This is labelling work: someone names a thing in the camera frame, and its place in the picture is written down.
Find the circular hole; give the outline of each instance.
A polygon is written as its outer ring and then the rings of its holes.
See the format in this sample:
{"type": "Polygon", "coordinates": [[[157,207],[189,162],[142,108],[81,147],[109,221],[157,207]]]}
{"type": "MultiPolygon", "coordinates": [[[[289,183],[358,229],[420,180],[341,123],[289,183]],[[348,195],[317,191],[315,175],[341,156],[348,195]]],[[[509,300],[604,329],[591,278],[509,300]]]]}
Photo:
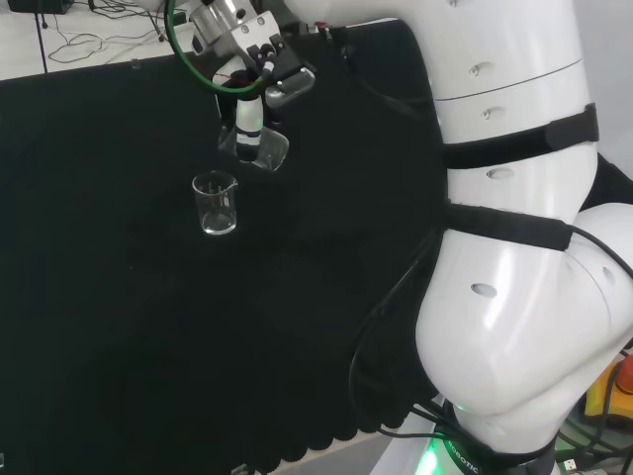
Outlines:
{"type": "Polygon", "coordinates": [[[497,289],[492,285],[473,284],[471,285],[471,289],[473,289],[473,292],[476,294],[486,297],[487,299],[492,299],[497,296],[497,289]]]}
{"type": "Polygon", "coordinates": [[[611,272],[606,267],[602,267],[602,273],[604,274],[604,277],[606,278],[606,281],[609,284],[611,284],[611,285],[615,284],[615,275],[613,275],[613,272],[611,272]]]}
{"type": "Polygon", "coordinates": [[[486,173],[486,175],[491,180],[506,180],[514,176],[514,171],[510,168],[495,168],[486,173]]]}

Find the black cable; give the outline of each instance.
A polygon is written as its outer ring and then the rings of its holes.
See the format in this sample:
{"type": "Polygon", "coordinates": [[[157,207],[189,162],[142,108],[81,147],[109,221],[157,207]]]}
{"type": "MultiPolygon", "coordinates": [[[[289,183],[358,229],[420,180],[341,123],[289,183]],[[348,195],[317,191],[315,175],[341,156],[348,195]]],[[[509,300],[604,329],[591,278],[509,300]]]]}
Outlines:
{"type": "Polygon", "coordinates": [[[40,40],[40,52],[42,53],[42,64],[44,65],[44,74],[48,74],[48,66],[46,65],[46,53],[44,51],[44,42],[42,41],[42,30],[40,29],[40,20],[38,19],[38,12],[35,13],[36,25],[38,27],[38,39],[40,40]]]}
{"type": "Polygon", "coordinates": [[[597,431],[595,432],[593,437],[589,440],[589,443],[587,445],[583,445],[581,447],[571,450],[570,452],[573,452],[573,455],[569,455],[569,456],[567,455],[569,452],[566,450],[563,450],[560,453],[561,457],[565,457],[565,459],[567,459],[567,458],[574,458],[575,456],[585,455],[586,453],[591,453],[593,451],[593,448],[599,443],[600,439],[602,438],[602,433],[604,432],[604,429],[606,428],[606,422],[609,415],[609,406],[611,404],[611,394],[613,392],[613,387],[615,386],[615,378],[617,377],[618,370],[620,369],[621,366],[622,366],[622,362],[620,361],[613,367],[613,369],[611,370],[611,374],[609,375],[609,379],[606,383],[604,405],[602,409],[602,414],[600,416],[600,422],[599,422],[597,431]]]}
{"type": "Polygon", "coordinates": [[[408,98],[399,99],[396,97],[388,96],[378,92],[372,87],[359,73],[356,64],[353,61],[351,48],[347,43],[347,32],[345,29],[329,29],[328,27],[320,27],[319,30],[324,38],[331,40],[335,47],[339,49],[339,54],[343,60],[345,72],[352,77],[356,83],[371,96],[379,99],[384,105],[390,109],[396,111],[399,114],[419,118],[420,114],[413,107],[414,105],[429,104],[431,100],[429,98],[408,98]]]}
{"type": "Polygon", "coordinates": [[[626,475],[629,471],[629,467],[631,466],[631,462],[633,461],[633,449],[629,451],[626,459],[624,460],[624,465],[622,465],[622,470],[620,470],[620,475],[626,475]]]}
{"type": "Polygon", "coordinates": [[[612,445],[612,444],[610,444],[608,442],[605,442],[604,440],[601,440],[599,438],[595,438],[594,434],[589,433],[588,431],[584,430],[582,427],[578,426],[573,421],[566,420],[566,423],[574,431],[576,431],[577,433],[579,433],[583,437],[587,438],[590,441],[595,441],[596,445],[601,445],[602,447],[606,448],[607,450],[611,450],[612,452],[617,452],[617,451],[622,449],[622,447],[616,447],[615,445],[612,445]]]}
{"type": "Polygon", "coordinates": [[[594,235],[591,235],[590,233],[588,233],[585,230],[582,230],[580,228],[577,228],[576,226],[570,226],[570,228],[572,229],[572,231],[574,233],[576,233],[579,236],[582,236],[583,238],[593,242],[595,245],[597,245],[600,249],[602,249],[604,251],[604,253],[606,255],[608,255],[609,257],[611,257],[616,263],[617,265],[620,266],[620,268],[626,272],[628,274],[629,277],[631,277],[633,279],[633,269],[631,268],[631,266],[629,264],[626,263],[626,261],[620,257],[613,249],[611,249],[608,245],[606,245],[604,242],[602,242],[600,239],[598,239],[597,237],[595,237],[594,235]]]}
{"type": "MultiPolygon", "coordinates": [[[[351,362],[349,364],[348,381],[347,381],[348,396],[349,396],[349,401],[352,405],[352,408],[361,419],[372,422],[371,419],[368,418],[363,413],[363,411],[361,410],[361,408],[358,406],[356,402],[354,379],[355,379],[356,367],[357,367],[359,355],[363,349],[363,346],[365,345],[365,342],[367,341],[368,336],[372,333],[372,330],[376,326],[377,322],[380,321],[380,319],[385,316],[385,314],[387,313],[387,309],[389,305],[391,304],[391,302],[393,301],[393,299],[408,284],[409,280],[411,279],[412,275],[414,275],[415,271],[418,269],[421,262],[423,262],[423,260],[428,255],[429,251],[433,248],[434,237],[435,237],[435,234],[432,233],[429,236],[429,238],[425,239],[420,244],[420,246],[418,247],[418,251],[415,254],[415,258],[413,259],[413,262],[408,268],[405,275],[401,277],[401,279],[396,283],[396,285],[394,285],[394,287],[390,289],[390,291],[385,295],[385,297],[383,297],[383,299],[381,299],[381,301],[376,306],[374,306],[374,308],[367,314],[367,317],[363,320],[363,322],[361,322],[362,332],[360,333],[360,335],[357,335],[354,337],[354,339],[358,338],[358,341],[356,343],[356,348],[354,350],[351,362]]],[[[441,430],[444,433],[440,432],[440,433],[398,434],[396,432],[389,432],[387,430],[384,430],[381,427],[377,429],[377,432],[383,435],[393,437],[393,438],[422,438],[422,437],[440,438],[442,440],[456,440],[462,443],[474,442],[475,444],[479,446],[486,447],[484,444],[472,439],[460,427],[456,426],[448,418],[446,418],[443,413],[442,408],[439,405],[435,403],[429,404],[427,407],[425,407],[424,404],[420,404],[420,405],[423,406],[425,409],[427,409],[429,413],[420,411],[417,408],[411,408],[411,412],[436,424],[437,426],[442,426],[441,430]]]]}
{"type": "MultiPolygon", "coordinates": [[[[380,317],[385,315],[386,309],[389,306],[389,304],[392,302],[394,297],[398,295],[398,293],[405,287],[405,285],[407,285],[410,278],[415,273],[415,271],[417,270],[421,262],[428,255],[430,249],[432,248],[431,241],[432,241],[431,237],[424,240],[423,244],[421,245],[421,249],[416,254],[415,258],[413,259],[413,263],[408,268],[405,275],[401,277],[401,279],[396,283],[396,285],[394,285],[390,289],[390,291],[385,295],[385,297],[383,297],[381,301],[376,306],[374,306],[374,308],[367,314],[367,317],[365,317],[365,319],[360,324],[360,328],[362,329],[360,334],[356,333],[355,336],[353,337],[354,340],[358,339],[358,341],[356,342],[356,347],[349,364],[349,369],[347,373],[347,390],[348,390],[348,397],[349,397],[350,404],[352,408],[354,409],[355,413],[361,419],[371,421],[370,418],[368,418],[363,413],[363,411],[360,409],[360,407],[356,403],[354,383],[355,383],[355,375],[356,375],[356,366],[358,363],[359,355],[363,349],[363,346],[365,345],[365,342],[367,341],[368,336],[371,334],[372,329],[374,328],[376,323],[380,320],[380,317]]],[[[429,421],[435,424],[441,424],[441,420],[436,418],[435,416],[428,415],[426,413],[424,413],[421,416],[425,417],[426,419],[428,419],[429,421]]],[[[378,432],[382,433],[383,435],[388,435],[394,438],[415,438],[415,437],[433,436],[433,434],[396,434],[395,432],[388,432],[386,430],[383,430],[381,427],[378,428],[378,432]]]]}
{"type": "Polygon", "coordinates": [[[160,5],[158,5],[158,8],[156,9],[156,18],[151,18],[151,14],[149,14],[149,21],[151,22],[151,24],[154,26],[154,28],[156,29],[156,32],[158,33],[158,40],[161,43],[164,43],[165,41],[165,37],[162,35],[160,29],[158,28],[158,10],[160,10],[160,7],[163,6],[163,4],[165,3],[165,0],[162,0],[160,2],[160,5]]]}

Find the black cloth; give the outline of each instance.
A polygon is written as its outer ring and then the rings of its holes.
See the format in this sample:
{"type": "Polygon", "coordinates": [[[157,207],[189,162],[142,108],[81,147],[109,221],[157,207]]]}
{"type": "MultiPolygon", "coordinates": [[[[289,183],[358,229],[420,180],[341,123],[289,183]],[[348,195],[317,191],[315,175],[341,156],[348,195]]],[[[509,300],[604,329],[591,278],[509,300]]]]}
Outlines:
{"type": "MultiPolygon", "coordinates": [[[[403,25],[352,40],[373,87],[428,94],[403,25]]],[[[0,83],[7,474],[272,470],[375,428],[347,400],[354,330],[440,222],[441,140],[432,106],[401,117],[321,40],[295,48],[320,74],[273,176],[216,152],[215,98],[172,57],[0,83]],[[221,238],[191,189],[211,169],[240,183],[221,238]]],[[[433,265],[360,361],[362,405],[391,426],[434,394],[413,341],[433,265]]]]}

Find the small glass beaker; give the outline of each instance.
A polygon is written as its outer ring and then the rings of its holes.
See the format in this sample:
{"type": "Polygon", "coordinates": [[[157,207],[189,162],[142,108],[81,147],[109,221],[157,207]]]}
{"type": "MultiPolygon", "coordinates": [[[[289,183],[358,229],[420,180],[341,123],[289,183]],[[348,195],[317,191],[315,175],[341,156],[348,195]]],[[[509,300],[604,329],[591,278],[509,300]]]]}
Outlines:
{"type": "Polygon", "coordinates": [[[192,182],[202,230],[211,236],[230,233],[237,225],[235,189],[237,180],[223,171],[211,171],[192,182]]]}

